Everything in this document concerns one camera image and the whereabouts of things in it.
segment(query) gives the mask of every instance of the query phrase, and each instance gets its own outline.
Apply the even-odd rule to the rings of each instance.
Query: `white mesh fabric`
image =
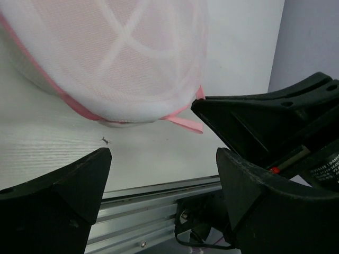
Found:
[[[154,121],[201,85],[204,0],[0,0],[0,10],[54,83],[109,121]]]
[[[21,51],[13,38],[5,31],[0,24],[0,40],[5,46],[7,56],[13,66],[21,72],[29,81],[33,82],[49,94],[56,94],[39,70],[31,63],[30,59]]]

